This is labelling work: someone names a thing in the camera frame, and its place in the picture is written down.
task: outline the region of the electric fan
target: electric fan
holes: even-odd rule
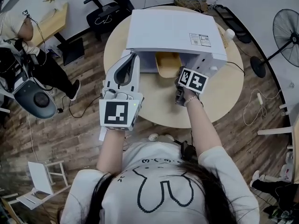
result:
[[[273,21],[273,34],[278,51],[263,62],[256,56],[250,59],[253,71],[260,78],[266,75],[266,62],[280,52],[289,63],[299,67],[299,14],[290,9],[280,10]]]

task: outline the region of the round wooden table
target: round wooden table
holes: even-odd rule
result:
[[[149,9],[168,9],[193,12],[175,6],[150,7]],[[121,57],[126,49],[131,16],[123,20],[110,35],[104,52],[104,69],[109,70]],[[226,48],[228,61],[238,64],[242,69],[243,62],[235,43],[230,42]],[[140,74],[139,92],[144,96],[139,115],[153,123],[174,127],[191,128],[187,109],[175,104],[175,79],[165,79],[159,74]],[[243,87],[243,72],[234,64],[227,63],[211,79],[208,80],[200,100],[211,122],[227,114],[236,104]]]

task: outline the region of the black office chair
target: black office chair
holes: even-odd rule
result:
[[[122,20],[130,16],[134,9],[130,0],[114,0],[115,2],[105,6],[102,6],[99,0],[85,0],[84,4],[90,1],[99,7],[86,17],[98,40],[101,40],[101,34],[112,31]]]

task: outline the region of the white t-shirt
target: white t-shirt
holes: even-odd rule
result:
[[[124,152],[123,171],[112,180],[105,193],[100,223],[206,224],[202,191],[194,183],[192,175],[178,169],[180,162],[179,147],[173,144],[134,144]],[[222,147],[214,147],[203,152],[198,162],[207,169],[218,170],[237,220],[242,217],[238,223],[258,224],[257,200],[226,151]],[[93,189],[103,175],[97,170],[78,172],[61,224],[81,223],[80,220],[88,213]]]
[[[0,21],[2,24],[0,24],[0,35],[5,36],[8,39],[18,37],[18,32],[20,31],[25,18],[25,16],[17,16],[13,14],[11,11],[1,13]],[[39,48],[34,46],[30,41],[23,42],[23,48],[27,54],[35,54],[36,56],[38,56],[39,54]]]

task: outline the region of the fan stand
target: fan stand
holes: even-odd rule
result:
[[[264,60],[263,62],[260,60],[260,58],[258,58],[257,56],[253,56],[250,59],[250,65],[252,67],[252,70],[254,71],[254,73],[260,77],[260,78],[264,78],[266,76],[266,68],[265,68],[265,64],[271,60],[274,56],[276,56],[278,53],[282,52],[289,44],[293,43],[295,44],[299,44],[299,35],[297,33],[292,33],[290,40],[283,45],[277,52],[275,52],[273,55],[269,56],[266,60]]]

